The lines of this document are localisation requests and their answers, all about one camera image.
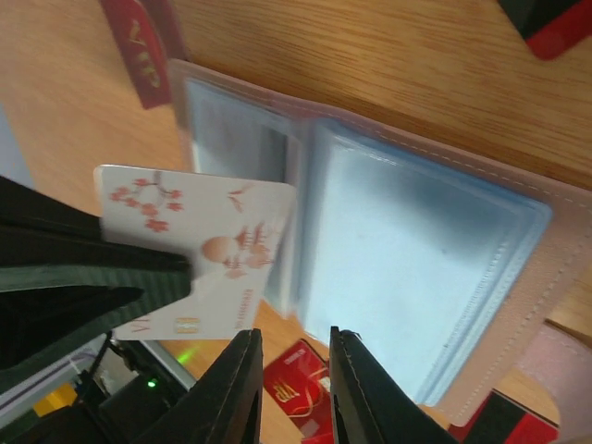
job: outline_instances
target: wallet stitching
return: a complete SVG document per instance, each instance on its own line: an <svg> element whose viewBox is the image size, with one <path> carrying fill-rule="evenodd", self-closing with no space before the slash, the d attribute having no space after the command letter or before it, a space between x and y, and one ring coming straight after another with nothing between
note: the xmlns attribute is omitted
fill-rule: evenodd
<svg viewBox="0 0 592 444"><path fill-rule="evenodd" d="M217 82L215 80L208 80L209 83L212 83L224 90L227 91L233 91L235 93L238 93L241 96L247 96L247 97L251 97L253 99L257 99L257 100L265 100L265 97L263 95L256 95L250 92L245 92L242 90L239 90L237 88L233 88L231 86L228 85L224 85L220 82ZM344 116L338 116L338 115L334 115L331 113L328 113L326 111L318 111L316 109L313 109L312 107L305 107L305 106L299 106L299 105L293 105L290 102L288 102L286 99L282 98L282 97L274 97L274 100L278 103L282 103L283 105L289 107L289 108L294 108L294 109L301 109L302 111L313 111L316 112L318 115L321 116L327 116L327 117L334 117L338 120L341 121L346 121L350 124L352 124L354 127L356 128L362 128L364 130L370 131L373 134L375 134L376 136L378 136L380 139L383 140L387 140L387 141L391 141L391 142L395 142L398 143L400 145L406 146L407 148L411 148L415 151L419 151L422 152L424 154L428 154L430 156L435 156L435 157L439 157L442 158L444 160L447 160L448 162L452 162L453 164L456 165L461 165L464 167L468 167L471 168L475 171L478 171L480 173L484 173L487 174L489 176L493 176L505 181L509 181L515 185L518 185L520 187L524 187L524 188L528 188L530 190L535 190L535 191L541 191L544 194L546 194L547 196L555 196L557 198L563 199L565 202L569 203L569 204L576 204L581 208L585 208L587 209L588 213L592 216L592 210L590 210L589 206L585 203L578 203L576 201L574 201L573 199L570 199L568 197L562 196L561 194L558 194L557 192L551 192L551 191L547 191L547 190L543 190L541 188L538 188L534 185L530 185L528 183L524 183L521 182L519 180L515 180L515 179L511 179L511 178L507 178L505 176L502 176L498 173L495 173L493 171L487 171L484 168L480 168L478 166L474 166L471 164L467 164L464 162L461 162L459 160L455 160L455 159L451 159L450 157L443 155L443 154L438 154L438 153L433 153L431 151L428 151L425 148L420 148L419 146L416 145L412 145L410 143L407 142L402 142L397 140L396 138L391 138L391 137L387 137L385 135L383 135L382 133L380 133L379 131L376 131L375 129L372 129L370 127L367 127L364 124L360 124L360 123L356 123L353 120L350 120ZM579 255L583 250L584 250L584 243L587 239L590 239L590 237L592 236L592 217L590 217L590 219L588 220L588 225L586 228L586 233L584 234L584 236L582 236L580 242L578 243L577 247L573 250L572 254L565 260L565 262L561 265L560 269L557 271L557 274L555 275L555 278L552 279L550 281L550 283L548 284L547 288L543 291L543 293L541 294L540 298L538 299L538 301L536 301L536 303L533 305L533 308L531 309L531 311L523 318L520 326L518 326L518 328L516 329L516 331L514 331L514 334L512 335L512 337L508 340L508 343L505 345L505 347L503 348L503 350L501 351L501 353L499 354L499 356L497 357L497 359L495 360L495 362L488 368L488 370L486 371L486 374L484 375L483 379L481 380L481 382L479 383L479 385L477 386L477 388L471 393L471 395L469 396L469 399L466 401L466 403L464 404L464 406L461 408L461 410L459 411L459 413L457 413L454 418L458 419L459 417L461 417L464 412L466 412L466 410L471 406L471 404L473 403L476 395L481 391L481 389L485 386L486 382L489 380L489 378L491 377L491 375L496 371L496 369L498 368L498 366L500 365L501 361L503 360L503 358L506 356L506 354L508 353L508 351L510 350L510 348L512 347L512 345L520 338L520 336L523 334L524 329L526 328L526 326L529 324L529 322L531 321L531 319L534 317L534 315L540 310L540 308L545 304L545 302L547 301L547 299L549 298L549 295L552 293L553 288L555 287L555 285L557 284L557 282L559 282L559 280L561 279L561 276L563 275L563 273L565 273L566 270L568 270L570 268L570 266L572 265L572 263L574 262L574 258ZM441 409L441 408L437 408L438 411L446 413L445 409Z"/></svg>

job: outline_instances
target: wooden surface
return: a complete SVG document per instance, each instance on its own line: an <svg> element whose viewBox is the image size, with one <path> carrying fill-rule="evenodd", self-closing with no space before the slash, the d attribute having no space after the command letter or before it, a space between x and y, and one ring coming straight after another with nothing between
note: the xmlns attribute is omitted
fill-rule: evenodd
<svg viewBox="0 0 592 444"><path fill-rule="evenodd" d="M592 189L592 39L540 62L494 0L175 3L202 65ZM0 29L0 101L41 191L98 214L96 166L182 167L170 107L140 108L98 1L0 0ZM552 320L592 342L592 273ZM265 362L302 335L266 306L256 325ZM224 343L167 347L198 376ZM533 381L500 387L559 420ZM265 397L263 442L298 439Z"/></svg>

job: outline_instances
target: card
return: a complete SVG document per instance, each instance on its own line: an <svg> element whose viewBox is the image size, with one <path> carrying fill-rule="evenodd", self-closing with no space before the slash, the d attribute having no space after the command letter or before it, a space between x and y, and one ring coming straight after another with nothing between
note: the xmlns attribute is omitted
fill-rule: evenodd
<svg viewBox="0 0 592 444"><path fill-rule="evenodd" d="M107 241L182 254L193 268L190 296L118 327L118 339L231 339L252 327L293 187L130 166L95 176Z"/></svg>
<svg viewBox="0 0 592 444"><path fill-rule="evenodd" d="M264 369L263 385L305 438L331 433L329 369L304 339Z"/></svg>

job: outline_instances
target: red card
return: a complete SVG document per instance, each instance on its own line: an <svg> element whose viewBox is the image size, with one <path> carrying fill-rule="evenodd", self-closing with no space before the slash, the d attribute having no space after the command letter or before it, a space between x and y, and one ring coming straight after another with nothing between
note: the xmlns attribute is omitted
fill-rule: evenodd
<svg viewBox="0 0 592 444"><path fill-rule="evenodd" d="M101 5L142 106L170 103L167 59L186 57L168 0L101 0Z"/></svg>
<svg viewBox="0 0 592 444"><path fill-rule="evenodd" d="M331 432L329 370L305 340L265 368L263 385L305 438Z"/></svg>

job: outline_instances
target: gray surface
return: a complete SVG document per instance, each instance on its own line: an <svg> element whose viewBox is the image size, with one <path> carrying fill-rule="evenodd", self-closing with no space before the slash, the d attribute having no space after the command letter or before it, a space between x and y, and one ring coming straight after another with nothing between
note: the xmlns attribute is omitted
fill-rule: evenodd
<svg viewBox="0 0 592 444"><path fill-rule="evenodd" d="M2 105L0 105L0 176L34 188L31 174L20 153Z"/></svg>

